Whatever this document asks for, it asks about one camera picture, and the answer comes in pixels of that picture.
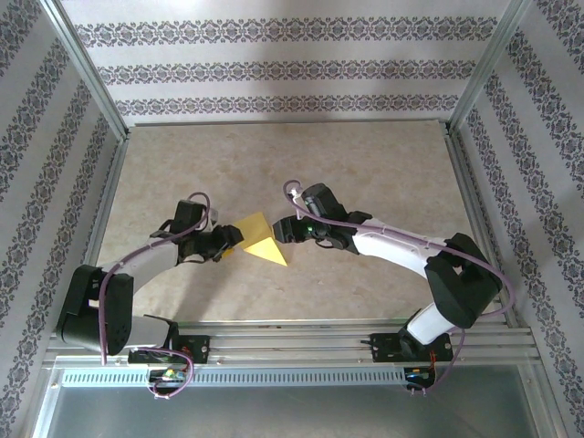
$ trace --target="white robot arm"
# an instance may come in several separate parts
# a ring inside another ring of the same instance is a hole
[[[332,191],[322,183],[300,193],[291,191],[290,197],[294,198],[295,203],[304,204],[318,218],[359,226],[331,225],[307,216],[294,215],[274,224],[275,237],[279,242],[301,243],[310,239],[319,245],[320,242],[328,242],[334,248],[356,255],[383,258],[428,280],[434,302],[414,314],[402,329],[401,354],[404,356],[414,359],[417,351],[424,351],[425,346],[432,344],[440,335],[455,327],[472,327],[501,290],[502,283],[495,275],[461,257],[437,249],[450,247],[486,262],[467,235],[457,234],[451,239],[428,238],[393,228],[370,214],[347,213]]]

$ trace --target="patterned wallpaper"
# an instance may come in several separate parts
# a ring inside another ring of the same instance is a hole
[[[584,435],[582,7],[533,2],[460,132],[569,436]]]
[[[64,0],[129,125],[447,119],[508,0]]]
[[[35,0],[0,0],[0,437],[18,436],[117,140]]]

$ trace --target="beige tabletop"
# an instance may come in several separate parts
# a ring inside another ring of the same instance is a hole
[[[132,131],[99,255],[105,263],[142,244],[194,191],[219,222],[294,213],[282,184],[325,183],[347,211],[361,210],[422,235],[470,234],[435,121],[143,127]],[[427,282],[384,260],[281,245],[284,267],[243,251],[184,264],[134,297],[134,313],[180,321],[398,318],[432,300]]]

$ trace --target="striped wallpaper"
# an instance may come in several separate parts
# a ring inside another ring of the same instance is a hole
[[[35,0],[0,0],[0,437],[20,436],[118,141]]]
[[[508,0],[64,0],[126,122],[447,119]]]
[[[570,437],[584,435],[583,8],[531,4],[460,132]]]

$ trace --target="metal panel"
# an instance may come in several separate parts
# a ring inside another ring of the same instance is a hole
[[[135,369],[64,370],[67,388],[143,388],[148,371]],[[190,386],[205,388],[302,387],[405,385],[403,368],[384,366],[364,370],[357,367],[331,369],[197,370]]]
[[[539,436],[568,438],[543,364],[524,365],[518,369]]]
[[[55,408],[57,407],[58,396],[61,391],[61,370],[53,370],[48,380],[47,390],[45,391],[43,402],[38,412],[38,418],[44,421],[36,422],[33,430],[33,438],[43,438],[48,435],[48,428],[51,424]]]
[[[64,387],[50,437],[537,436],[516,367],[458,368],[427,397],[396,386],[189,388],[171,402],[144,388]]]

